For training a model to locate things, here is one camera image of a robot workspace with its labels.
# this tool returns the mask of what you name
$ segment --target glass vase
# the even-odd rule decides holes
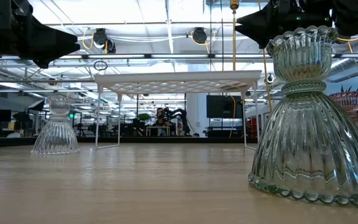
[[[67,117],[70,112],[71,99],[51,96],[48,101],[51,115],[38,135],[31,153],[66,154],[79,152],[76,134]]]
[[[336,38],[333,28],[311,26],[268,44],[275,74],[286,84],[248,176],[257,189],[310,202],[358,205],[358,128],[322,93]]]
[[[358,127],[358,91],[333,93],[330,97],[348,113]]]

